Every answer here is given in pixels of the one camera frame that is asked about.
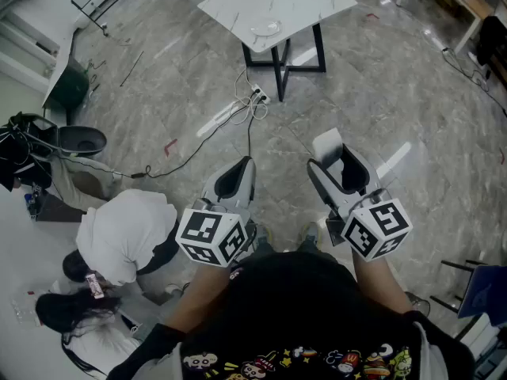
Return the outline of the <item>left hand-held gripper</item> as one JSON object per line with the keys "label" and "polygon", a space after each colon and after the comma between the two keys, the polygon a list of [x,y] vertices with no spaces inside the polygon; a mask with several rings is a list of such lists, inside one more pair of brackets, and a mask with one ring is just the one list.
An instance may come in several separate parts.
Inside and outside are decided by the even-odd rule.
{"label": "left hand-held gripper", "polygon": [[244,156],[206,180],[201,198],[184,210],[176,233],[176,242],[190,260],[227,268],[248,250],[256,234],[247,211],[255,178],[254,160]]}

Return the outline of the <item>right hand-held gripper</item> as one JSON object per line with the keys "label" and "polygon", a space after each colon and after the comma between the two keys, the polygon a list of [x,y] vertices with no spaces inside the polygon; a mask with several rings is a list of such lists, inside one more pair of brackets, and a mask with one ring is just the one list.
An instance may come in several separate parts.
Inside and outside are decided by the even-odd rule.
{"label": "right hand-held gripper", "polygon": [[378,260],[399,248],[414,226],[398,199],[371,196],[353,206],[359,195],[379,188],[379,178],[370,163],[349,146],[343,146],[341,161],[341,185],[319,162],[307,162],[318,195],[336,214],[326,220],[332,244],[349,245],[366,262]]}

